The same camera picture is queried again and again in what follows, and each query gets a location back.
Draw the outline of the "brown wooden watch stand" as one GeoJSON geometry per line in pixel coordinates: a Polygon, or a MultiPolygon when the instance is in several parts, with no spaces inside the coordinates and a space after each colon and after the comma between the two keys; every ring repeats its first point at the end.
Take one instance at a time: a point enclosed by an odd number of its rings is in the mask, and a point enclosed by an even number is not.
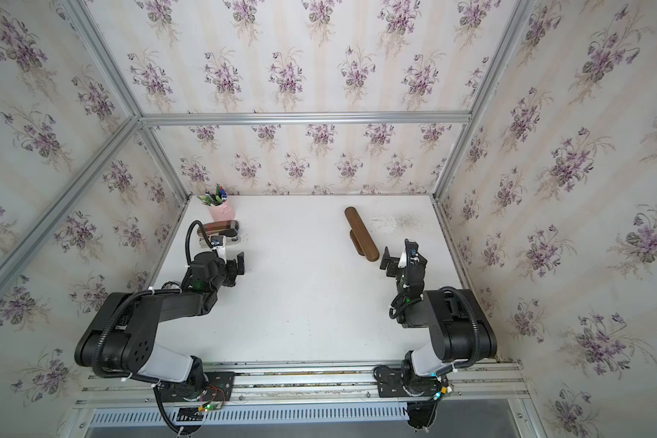
{"type": "Polygon", "coordinates": [[[358,254],[370,262],[376,262],[380,258],[380,251],[363,223],[357,209],[349,206],[344,210],[344,215],[350,226],[351,242],[354,244],[358,254]]]}

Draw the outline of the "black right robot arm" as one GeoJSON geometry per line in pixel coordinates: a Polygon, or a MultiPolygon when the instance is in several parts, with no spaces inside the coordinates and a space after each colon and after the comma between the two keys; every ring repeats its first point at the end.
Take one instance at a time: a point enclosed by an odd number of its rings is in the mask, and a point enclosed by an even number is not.
{"type": "Polygon", "coordinates": [[[474,292],[451,286],[428,290],[427,264],[419,245],[408,239],[399,257],[385,249],[381,258],[381,270],[395,279],[390,319],[405,329],[427,329],[429,335],[423,347],[405,354],[400,371],[405,387],[493,359],[498,350],[496,334],[474,292]]]}

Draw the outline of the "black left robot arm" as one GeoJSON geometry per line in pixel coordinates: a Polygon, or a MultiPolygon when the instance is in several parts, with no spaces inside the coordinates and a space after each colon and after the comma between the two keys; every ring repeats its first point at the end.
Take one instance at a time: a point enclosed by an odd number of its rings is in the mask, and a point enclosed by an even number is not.
{"type": "Polygon", "coordinates": [[[167,288],[146,288],[107,297],[78,342],[74,360],[102,379],[143,381],[157,386],[207,385],[201,359],[157,343],[159,325],[211,312],[222,288],[246,273],[245,254],[226,256],[222,237],[209,237],[202,222],[187,229],[186,272],[167,288]]]}

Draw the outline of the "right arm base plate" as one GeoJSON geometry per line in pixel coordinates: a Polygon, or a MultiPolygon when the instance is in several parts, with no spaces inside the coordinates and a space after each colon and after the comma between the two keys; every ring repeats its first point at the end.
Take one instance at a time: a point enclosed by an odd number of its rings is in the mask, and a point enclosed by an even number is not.
{"type": "Polygon", "coordinates": [[[380,398],[419,398],[439,400],[453,391],[446,378],[416,375],[408,365],[392,368],[378,365],[372,370],[380,398]]]}

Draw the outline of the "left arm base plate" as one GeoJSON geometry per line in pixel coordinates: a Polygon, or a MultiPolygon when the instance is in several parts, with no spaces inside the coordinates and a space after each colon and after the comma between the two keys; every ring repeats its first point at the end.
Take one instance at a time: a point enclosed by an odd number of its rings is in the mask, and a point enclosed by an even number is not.
{"type": "Polygon", "coordinates": [[[226,403],[235,383],[233,372],[205,372],[198,383],[163,383],[156,387],[163,403],[226,403]]]}

